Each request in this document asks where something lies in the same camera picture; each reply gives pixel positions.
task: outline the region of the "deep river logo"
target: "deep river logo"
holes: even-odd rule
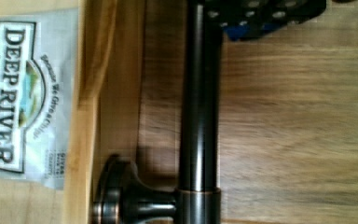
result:
[[[23,172],[25,135],[44,101],[35,29],[34,22],[0,21],[0,169],[11,172]]]

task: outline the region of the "wood grain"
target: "wood grain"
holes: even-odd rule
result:
[[[178,170],[184,10],[184,1],[148,1],[145,182],[173,185]],[[358,1],[329,3],[316,20],[255,42],[226,42],[219,130],[225,222],[358,223]]]

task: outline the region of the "black object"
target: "black object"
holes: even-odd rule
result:
[[[288,22],[315,17],[325,5],[325,0],[187,0],[178,186],[173,192],[150,189],[137,177],[133,163],[112,157],[100,179],[93,223],[135,224],[166,217],[176,224],[220,223],[216,169],[223,31],[231,39],[258,38]],[[250,16],[249,9],[255,14]]]

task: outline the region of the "wooden surface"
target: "wooden surface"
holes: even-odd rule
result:
[[[89,1],[86,9],[84,76],[62,210],[68,224],[90,223],[104,163],[114,153],[134,155],[138,138],[144,1]]]
[[[184,1],[148,0],[137,161],[174,185]],[[226,223],[358,223],[358,1],[225,43],[219,172]]]

